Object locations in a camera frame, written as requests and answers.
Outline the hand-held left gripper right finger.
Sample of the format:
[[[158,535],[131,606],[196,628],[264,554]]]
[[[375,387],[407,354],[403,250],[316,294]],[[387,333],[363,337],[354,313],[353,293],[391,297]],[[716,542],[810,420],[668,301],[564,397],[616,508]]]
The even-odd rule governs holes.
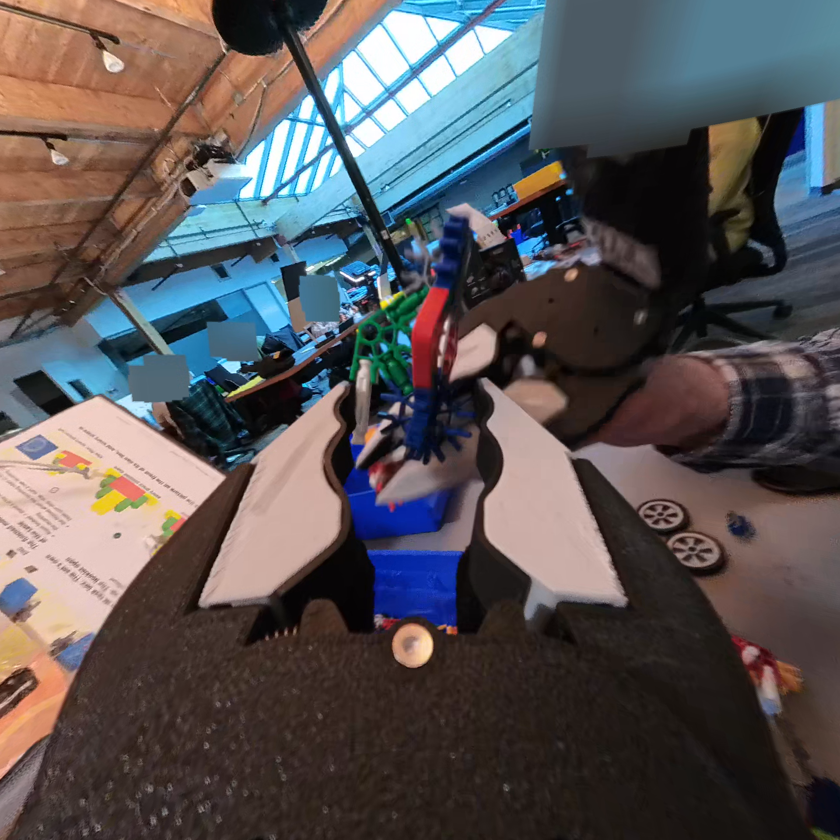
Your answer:
[[[518,604],[542,629],[556,607],[623,609],[628,598],[572,456],[488,379],[476,388],[484,483],[470,541],[470,588],[488,612]]]

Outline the wooden office desk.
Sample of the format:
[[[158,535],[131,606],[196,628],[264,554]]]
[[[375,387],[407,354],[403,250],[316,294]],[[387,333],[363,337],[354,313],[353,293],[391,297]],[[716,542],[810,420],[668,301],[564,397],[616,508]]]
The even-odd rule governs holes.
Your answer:
[[[544,237],[549,245],[567,245],[572,235],[583,235],[579,205],[568,179],[560,180],[489,216],[499,230],[510,235]]]

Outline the cluttered office desk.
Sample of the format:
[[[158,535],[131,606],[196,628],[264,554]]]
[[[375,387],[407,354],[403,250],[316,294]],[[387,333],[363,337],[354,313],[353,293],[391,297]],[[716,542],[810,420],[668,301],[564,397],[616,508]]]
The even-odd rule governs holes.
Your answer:
[[[303,348],[291,351],[277,351],[264,355],[260,360],[243,363],[240,372],[254,374],[248,383],[234,389],[225,397],[227,404],[233,404],[248,396],[285,382],[308,382],[315,375],[319,360],[339,346],[343,341],[354,339],[361,322],[346,321],[332,337],[321,337]]]

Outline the person's right hand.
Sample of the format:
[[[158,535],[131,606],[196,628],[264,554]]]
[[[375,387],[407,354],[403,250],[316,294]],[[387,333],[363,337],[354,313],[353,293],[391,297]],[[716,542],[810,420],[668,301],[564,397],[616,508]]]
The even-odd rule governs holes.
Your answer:
[[[719,437],[728,419],[729,388],[723,373],[697,355],[669,355],[648,368],[643,386],[588,443],[690,451]]]

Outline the blue plastic bin with label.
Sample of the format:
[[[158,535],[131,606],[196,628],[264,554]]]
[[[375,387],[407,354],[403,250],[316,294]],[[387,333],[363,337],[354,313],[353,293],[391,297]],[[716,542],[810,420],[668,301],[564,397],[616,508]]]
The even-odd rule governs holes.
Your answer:
[[[456,627],[456,576],[461,552],[370,550],[374,566],[374,619],[422,617]]]

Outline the person's right forearm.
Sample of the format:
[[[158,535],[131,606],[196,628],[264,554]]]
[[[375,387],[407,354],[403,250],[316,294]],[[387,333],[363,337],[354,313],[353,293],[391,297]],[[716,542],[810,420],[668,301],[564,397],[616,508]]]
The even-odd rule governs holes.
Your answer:
[[[730,468],[838,466],[839,329],[793,342],[762,341],[687,354],[728,388],[728,419],[705,446],[661,448],[699,472]]]

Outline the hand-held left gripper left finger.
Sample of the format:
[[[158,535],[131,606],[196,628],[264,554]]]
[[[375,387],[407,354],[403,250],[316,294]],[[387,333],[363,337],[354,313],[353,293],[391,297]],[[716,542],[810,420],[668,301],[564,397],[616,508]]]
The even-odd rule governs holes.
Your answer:
[[[258,455],[201,608],[266,606],[291,627],[324,600],[349,630],[373,630],[375,569],[344,488],[353,420],[354,389],[343,382]]]

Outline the empty blue plastic bin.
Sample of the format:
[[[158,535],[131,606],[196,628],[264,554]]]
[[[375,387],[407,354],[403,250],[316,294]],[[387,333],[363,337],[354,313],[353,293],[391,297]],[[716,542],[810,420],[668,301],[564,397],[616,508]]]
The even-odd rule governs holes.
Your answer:
[[[351,517],[356,536],[365,540],[408,537],[437,532],[444,524],[452,489],[440,490],[428,496],[381,507],[375,502],[375,489],[370,485],[369,472],[353,467],[343,488],[350,501]]]

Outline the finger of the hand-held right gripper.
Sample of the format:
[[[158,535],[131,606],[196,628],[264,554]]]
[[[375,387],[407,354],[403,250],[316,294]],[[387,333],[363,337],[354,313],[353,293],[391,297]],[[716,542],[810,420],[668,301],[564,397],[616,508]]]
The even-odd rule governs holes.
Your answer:
[[[458,340],[455,360],[446,374],[448,384],[466,384],[486,376],[498,362],[500,335],[487,324],[480,324]]]
[[[535,422],[546,425],[566,409],[568,396],[545,379],[517,379],[502,389]],[[414,501],[442,490],[451,490],[479,476],[477,453],[480,431],[474,418],[456,423],[457,435],[440,450],[444,459],[431,455],[427,463],[406,457],[406,445],[398,444],[372,466],[376,503],[388,506]]]

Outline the office chair with black base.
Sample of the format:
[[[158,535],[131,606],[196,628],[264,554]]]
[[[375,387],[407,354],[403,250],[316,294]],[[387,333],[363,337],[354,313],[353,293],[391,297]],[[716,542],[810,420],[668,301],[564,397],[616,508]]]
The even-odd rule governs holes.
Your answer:
[[[751,473],[759,487],[788,497],[822,497],[839,494],[838,469],[808,465],[763,467]]]

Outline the black toy wheel white hub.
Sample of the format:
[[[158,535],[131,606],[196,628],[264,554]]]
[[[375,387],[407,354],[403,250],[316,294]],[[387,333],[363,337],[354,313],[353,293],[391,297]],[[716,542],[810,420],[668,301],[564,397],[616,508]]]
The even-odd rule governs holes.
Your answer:
[[[637,508],[639,517],[658,535],[667,537],[690,527],[688,510],[674,500],[646,500]]]
[[[676,532],[667,538],[665,545],[695,576],[719,574],[728,564],[728,555],[719,541],[701,532]]]

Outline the black cardboard box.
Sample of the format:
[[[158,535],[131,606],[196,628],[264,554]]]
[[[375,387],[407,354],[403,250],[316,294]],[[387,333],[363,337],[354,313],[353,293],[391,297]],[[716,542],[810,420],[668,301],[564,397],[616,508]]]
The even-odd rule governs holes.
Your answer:
[[[465,310],[500,295],[525,282],[526,276],[516,242],[503,238],[499,245],[480,248],[477,242],[469,250],[461,297]]]

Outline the small red white toy piece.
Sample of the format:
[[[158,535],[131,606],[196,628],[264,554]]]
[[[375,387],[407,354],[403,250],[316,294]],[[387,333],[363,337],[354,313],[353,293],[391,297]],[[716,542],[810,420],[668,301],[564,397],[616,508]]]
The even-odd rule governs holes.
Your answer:
[[[802,672],[777,659],[765,647],[739,636],[732,636],[731,640],[748,671],[764,714],[769,718],[780,715],[783,698],[802,693],[804,689]]]

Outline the green wheeled toy model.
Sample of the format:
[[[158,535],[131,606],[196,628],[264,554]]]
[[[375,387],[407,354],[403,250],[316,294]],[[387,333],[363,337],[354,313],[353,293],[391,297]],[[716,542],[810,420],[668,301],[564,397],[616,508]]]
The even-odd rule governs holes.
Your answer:
[[[436,256],[414,273],[406,294],[383,310],[374,337],[357,342],[351,367],[357,398],[379,372],[390,386],[383,395],[390,408],[355,459],[355,468],[369,472],[371,487],[373,463],[398,444],[406,445],[408,459],[442,460],[440,446],[457,435],[457,421],[474,418],[470,394],[445,379],[465,312],[461,288],[473,243],[468,217],[450,214]]]

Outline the instruction booklet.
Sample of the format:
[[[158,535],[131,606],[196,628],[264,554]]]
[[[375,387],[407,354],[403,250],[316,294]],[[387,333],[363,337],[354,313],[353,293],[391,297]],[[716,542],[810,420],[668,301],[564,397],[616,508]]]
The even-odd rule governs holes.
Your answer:
[[[100,628],[225,475],[104,396],[2,441],[1,775],[55,726]]]

